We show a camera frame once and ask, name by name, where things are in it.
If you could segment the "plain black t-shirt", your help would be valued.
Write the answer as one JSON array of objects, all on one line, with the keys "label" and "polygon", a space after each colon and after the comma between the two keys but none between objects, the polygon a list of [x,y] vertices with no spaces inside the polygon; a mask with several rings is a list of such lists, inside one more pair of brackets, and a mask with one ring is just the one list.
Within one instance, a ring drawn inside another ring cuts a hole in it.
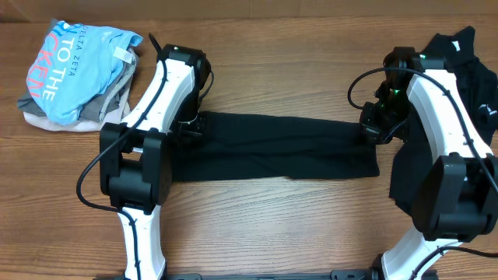
[{"label": "plain black t-shirt", "polygon": [[265,177],[339,180],[379,175],[359,124],[205,111],[199,142],[172,151],[175,182]]}]

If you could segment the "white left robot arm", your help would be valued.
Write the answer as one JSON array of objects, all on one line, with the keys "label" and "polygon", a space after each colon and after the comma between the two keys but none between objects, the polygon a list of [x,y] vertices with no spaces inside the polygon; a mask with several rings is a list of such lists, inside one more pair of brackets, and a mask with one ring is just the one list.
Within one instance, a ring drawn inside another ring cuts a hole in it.
[{"label": "white left robot arm", "polygon": [[132,112],[100,131],[100,188],[121,220],[124,279],[164,279],[160,209],[172,184],[171,148],[202,136],[199,93],[212,72],[201,50],[168,44],[156,73]]}]

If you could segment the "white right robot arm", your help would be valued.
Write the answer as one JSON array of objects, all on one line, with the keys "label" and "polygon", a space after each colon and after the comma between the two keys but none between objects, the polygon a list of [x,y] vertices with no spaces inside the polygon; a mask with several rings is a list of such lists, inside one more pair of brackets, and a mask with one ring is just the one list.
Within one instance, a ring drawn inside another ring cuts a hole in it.
[{"label": "white right robot arm", "polygon": [[362,136],[376,145],[407,141],[409,118],[416,115],[432,164],[411,194],[412,227],[358,276],[435,279],[431,266],[452,250],[495,258],[464,246],[496,225],[497,158],[476,131],[447,59],[395,47],[380,70],[386,78],[375,92],[378,101],[360,108]]}]

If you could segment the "black hydrogen logo shirt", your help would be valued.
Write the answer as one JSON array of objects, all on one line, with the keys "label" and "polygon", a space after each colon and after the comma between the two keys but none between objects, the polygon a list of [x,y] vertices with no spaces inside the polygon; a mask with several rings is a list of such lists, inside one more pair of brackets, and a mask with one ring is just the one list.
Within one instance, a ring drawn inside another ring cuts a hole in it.
[{"label": "black hydrogen logo shirt", "polygon": [[[474,39],[474,27],[467,26],[453,36],[434,35],[423,51],[443,55],[453,67],[461,101],[475,129],[489,145],[497,129],[497,75],[475,55]],[[407,139],[394,157],[389,197],[409,215],[412,199],[433,161],[430,144],[415,112],[409,116],[406,127]]]}]

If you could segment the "white folded garment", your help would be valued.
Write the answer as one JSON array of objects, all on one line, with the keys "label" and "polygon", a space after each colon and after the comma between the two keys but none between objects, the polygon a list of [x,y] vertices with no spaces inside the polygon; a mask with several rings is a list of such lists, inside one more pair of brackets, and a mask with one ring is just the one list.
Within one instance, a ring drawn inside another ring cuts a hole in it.
[{"label": "white folded garment", "polygon": [[62,125],[50,121],[29,93],[17,100],[17,107],[23,112],[28,124],[44,130],[99,131],[105,123],[119,124],[129,114],[128,96],[134,73],[132,68],[124,69],[103,95],[92,98],[82,107],[78,120],[71,124]]}]

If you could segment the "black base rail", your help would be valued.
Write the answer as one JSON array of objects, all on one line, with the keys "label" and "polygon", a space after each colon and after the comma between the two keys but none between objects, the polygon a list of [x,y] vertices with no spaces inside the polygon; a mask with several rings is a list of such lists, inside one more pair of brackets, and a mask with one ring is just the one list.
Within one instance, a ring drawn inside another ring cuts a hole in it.
[{"label": "black base rail", "polygon": [[334,270],[329,273],[292,273],[274,275],[200,275],[175,274],[163,276],[166,280],[368,280],[380,279],[373,269]]}]

